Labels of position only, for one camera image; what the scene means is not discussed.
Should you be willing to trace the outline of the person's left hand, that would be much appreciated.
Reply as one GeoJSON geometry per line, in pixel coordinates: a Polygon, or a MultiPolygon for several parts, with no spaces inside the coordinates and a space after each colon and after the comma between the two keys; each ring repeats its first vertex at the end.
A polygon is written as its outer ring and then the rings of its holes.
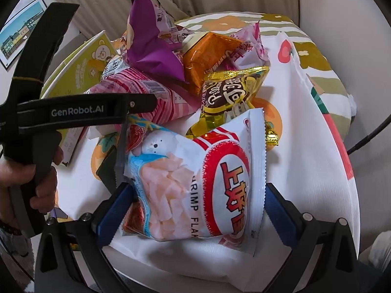
{"type": "Polygon", "coordinates": [[[45,227],[44,215],[54,208],[57,173],[63,152],[54,140],[3,143],[1,158],[1,228],[30,238],[45,227]]]}

